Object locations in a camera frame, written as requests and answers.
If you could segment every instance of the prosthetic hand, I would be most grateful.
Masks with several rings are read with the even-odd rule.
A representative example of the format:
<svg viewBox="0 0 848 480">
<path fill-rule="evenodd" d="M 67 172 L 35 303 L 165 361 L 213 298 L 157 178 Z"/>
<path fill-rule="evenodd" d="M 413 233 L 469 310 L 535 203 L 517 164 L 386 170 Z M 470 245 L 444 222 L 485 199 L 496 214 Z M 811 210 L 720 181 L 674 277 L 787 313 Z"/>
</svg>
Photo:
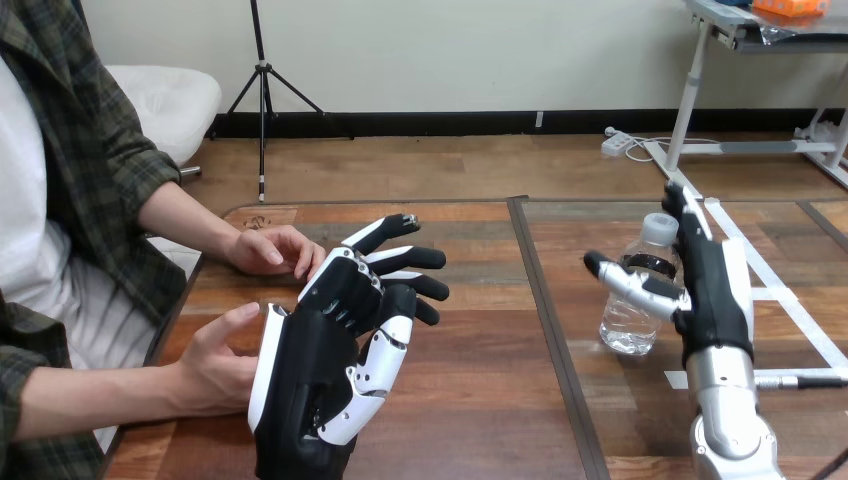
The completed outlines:
<svg viewBox="0 0 848 480">
<path fill-rule="evenodd" d="M 270 305 L 248 409 L 262 480 L 339 479 L 356 435 L 391 392 L 413 319 L 439 313 L 417 293 L 445 300 L 448 287 L 406 267 L 439 269 L 443 252 L 388 239 L 418 231 L 412 215 L 380 219 L 327 256 L 293 313 Z M 361 352 L 356 338 L 371 332 Z"/>
<path fill-rule="evenodd" d="M 586 267 L 617 295 L 674 323 L 697 417 L 692 443 L 698 478 L 783 479 L 777 441 L 758 413 L 753 370 L 754 306 L 739 239 L 714 242 L 685 187 L 666 186 L 663 209 L 680 223 L 676 245 L 685 289 L 630 272 L 597 252 Z"/>
</svg>

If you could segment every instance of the white tape line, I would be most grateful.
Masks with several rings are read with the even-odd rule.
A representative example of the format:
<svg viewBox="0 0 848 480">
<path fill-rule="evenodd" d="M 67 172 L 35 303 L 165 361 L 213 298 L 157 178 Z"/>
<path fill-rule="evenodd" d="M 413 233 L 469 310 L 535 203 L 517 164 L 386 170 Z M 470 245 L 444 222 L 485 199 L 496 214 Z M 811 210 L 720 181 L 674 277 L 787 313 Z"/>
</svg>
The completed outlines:
<svg viewBox="0 0 848 480">
<path fill-rule="evenodd" d="M 751 289 L 751 297 L 755 302 L 762 301 L 779 301 L 779 300 L 798 300 L 798 297 L 792 293 L 787 287 L 754 287 Z"/>
<path fill-rule="evenodd" d="M 765 370 L 754 370 L 754 376 L 796 376 L 796 377 L 830 377 L 833 375 L 839 375 L 841 377 L 848 377 L 848 369 L 845 368 L 776 368 L 776 369 L 765 369 Z M 668 383 L 671 384 L 671 388 L 675 390 L 688 390 L 689 382 L 686 379 L 686 372 L 682 370 L 678 371 L 667 371 L 665 372 L 665 377 L 668 379 Z"/>
<path fill-rule="evenodd" d="M 730 238 L 740 238 L 745 243 L 745 256 L 748 259 L 748 264 L 754 270 L 754 273 L 760 277 L 763 284 L 770 291 L 782 291 L 788 289 L 782 280 L 777 276 L 774 270 L 769 267 L 765 259 L 757 252 L 754 245 L 748 241 L 745 235 L 739 230 L 739 227 L 733 222 L 718 199 L 708 198 L 704 201 L 704 207 L 710 212 L 713 219 L 719 227 L 724 230 L 724 233 Z M 819 327 L 813 317 L 807 313 L 807 310 L 798 302 L 797 297 L 794 299 L 784 298 L 780 296 L 777 301 L 786 310 L 789 318 L 795 322 L 795 325 L 807 337 L 813 347 L 821 354 L 822 358 L 828 365 L 834 368 L 848 368 L 848 358 L 839 350 L 839 347 L 824 333 L 824 330 Z"/>
</svg>

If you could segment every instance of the green plaid shirt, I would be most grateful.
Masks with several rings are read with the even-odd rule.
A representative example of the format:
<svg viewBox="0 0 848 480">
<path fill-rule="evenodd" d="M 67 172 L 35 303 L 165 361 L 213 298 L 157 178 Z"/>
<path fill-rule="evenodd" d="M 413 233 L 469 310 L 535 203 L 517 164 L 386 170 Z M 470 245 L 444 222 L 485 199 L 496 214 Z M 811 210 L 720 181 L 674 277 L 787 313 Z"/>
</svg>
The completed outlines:
<svg viewBox="0 0 848 480">
<path fill-rule="evenodd" d="M 70 236 L 73 255 L 103 269 L 162 322 L 185 276 L 144 240 L 137 217 L 157 188 L 179 182 L 179 170 L 142 135 L 68 0 L 0 0 L 0 55 L 41 127 L 48 217 Z M 44 365 L 69 366 L 63 325 L 5 303 L 0 292 L 0 478 L 94 478 L 102 454 L 90 433 L 11 443 L 21 389 Z"/>
</svg>

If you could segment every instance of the plastic bottle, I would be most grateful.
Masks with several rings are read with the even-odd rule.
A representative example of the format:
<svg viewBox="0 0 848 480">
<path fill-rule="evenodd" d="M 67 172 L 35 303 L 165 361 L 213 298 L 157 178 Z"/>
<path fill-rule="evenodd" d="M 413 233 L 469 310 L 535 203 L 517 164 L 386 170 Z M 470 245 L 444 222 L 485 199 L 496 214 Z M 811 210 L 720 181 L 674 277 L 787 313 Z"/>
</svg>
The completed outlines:
<svg viewBox="0 0 848 480">
<path fill-rule="evenodd" d="M 652 213 L 642 222 L 639 240 L 631 243 L 619 263 L 635 271 L 647 272 L 667 282 L 680 283 L 681 261 L 671 247 L 677 236 L 677 220 L 664 213 Z M 601 321 L 601 339 L 613 350 L 629 355 L 645 355 L 654 346 L 665 320 L 653 317 L 615 294 L 610 294 Z"/>
</svg>

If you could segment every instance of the white cushion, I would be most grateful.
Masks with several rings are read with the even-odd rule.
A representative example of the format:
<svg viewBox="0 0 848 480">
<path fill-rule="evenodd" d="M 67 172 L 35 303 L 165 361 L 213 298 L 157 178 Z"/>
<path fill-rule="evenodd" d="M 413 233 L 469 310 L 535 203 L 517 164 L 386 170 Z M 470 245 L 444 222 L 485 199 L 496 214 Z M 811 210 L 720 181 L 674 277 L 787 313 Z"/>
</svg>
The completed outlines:
<svg viewBox="0 0 848 480">
<path fill-rule="evenodd" d="M 182 165 L 200 147 L 218 113 L 221 87 L 211 76 L 186 68 L 106 67 L 129 97 L 144 135 Z"/>
</svg>

